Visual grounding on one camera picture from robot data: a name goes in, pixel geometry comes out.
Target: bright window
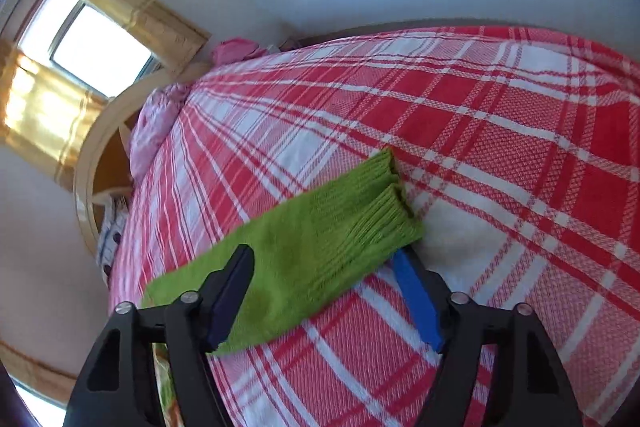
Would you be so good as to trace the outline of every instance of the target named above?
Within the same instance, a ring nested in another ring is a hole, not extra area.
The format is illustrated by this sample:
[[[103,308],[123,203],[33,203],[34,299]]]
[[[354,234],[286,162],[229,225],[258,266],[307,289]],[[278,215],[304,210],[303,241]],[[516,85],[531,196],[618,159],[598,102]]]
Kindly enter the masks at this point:
[[[82,0],[45,0],[20,48],[105,96],[117,96],[157,62],[151,52]]]
[[[44,401],[19,385],[15,388],[18,390],[22,401],[31,411],[31,414],[33,414],[34,418],[38,420],[42,427],[62,427],[65,421],[64,409]]]

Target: silver screw head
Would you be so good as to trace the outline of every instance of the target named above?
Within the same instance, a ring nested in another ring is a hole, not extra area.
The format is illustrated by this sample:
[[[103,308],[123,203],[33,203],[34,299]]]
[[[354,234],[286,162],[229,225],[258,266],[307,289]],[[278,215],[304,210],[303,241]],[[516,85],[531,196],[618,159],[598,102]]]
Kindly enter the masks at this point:
[[[529,306],[526,302],[521,302],[520,304],[516,305],[516,311],[520,314],[520,315],[530,315],[533,313],[533,308],[531,306]]]
[[[193,304],[200,298],[198,292],[188,291],[180,295],[180,300],[185,304]]]
[[[467,304],[469,302],[469,295],[464,292],[453,292],[450,299],[454,304]]]
[[[129,301],[124,301],[116,306],[116,313],[118,315],[126,315],[132,309],[133,309],[133,303]]]

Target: yellow curtain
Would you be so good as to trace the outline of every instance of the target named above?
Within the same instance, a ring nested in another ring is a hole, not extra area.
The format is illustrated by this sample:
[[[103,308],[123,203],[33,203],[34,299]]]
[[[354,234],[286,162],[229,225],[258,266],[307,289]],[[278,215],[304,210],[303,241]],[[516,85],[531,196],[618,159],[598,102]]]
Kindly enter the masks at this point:
[[[78,153],[107,100],[0,40],[0,142],[73,190]]]
[[[0,360],[16,380],[34,391],[62,405],[69,402],[76,376],[27,357],[17,349],[0,341]]]
[[[144,44],[166,68],[181,73],[211,34],[158,0],[86,0]]]

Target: window pane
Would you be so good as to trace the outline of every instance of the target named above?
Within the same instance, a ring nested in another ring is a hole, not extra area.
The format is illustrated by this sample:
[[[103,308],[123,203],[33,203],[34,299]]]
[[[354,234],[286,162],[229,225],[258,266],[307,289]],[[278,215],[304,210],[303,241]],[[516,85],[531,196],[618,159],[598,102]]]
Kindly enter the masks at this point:
[[[100,12],[85,6],[53,59],[106,96],[117,96],[140,74],[151,53]]]
[[[65,410],[60,409],[49,402],[31,394],[29,391],[16,386],[18,394],[22,401],[26,404],[31,414],[38,420],[42,427],[62,427],[65,421]]]
[[[41,64],[49,63],[49,46],[79,0],[45,0],[29,23],[20,49]]]

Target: plaid fabric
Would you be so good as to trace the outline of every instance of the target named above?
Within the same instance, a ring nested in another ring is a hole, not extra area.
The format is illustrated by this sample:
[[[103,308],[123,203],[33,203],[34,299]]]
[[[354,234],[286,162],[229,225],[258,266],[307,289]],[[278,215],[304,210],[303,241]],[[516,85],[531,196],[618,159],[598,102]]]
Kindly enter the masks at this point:
[[[452,290],[527,301],[586,425],[640,372],[640,68],[524,28],[342,39],[198,81],[132,202],[110,305],[386,145]],[[410,426],[437,355],[382,267],[284,337],[212,359],[237,425]],[[481,422],[492,352],[467,425]]]

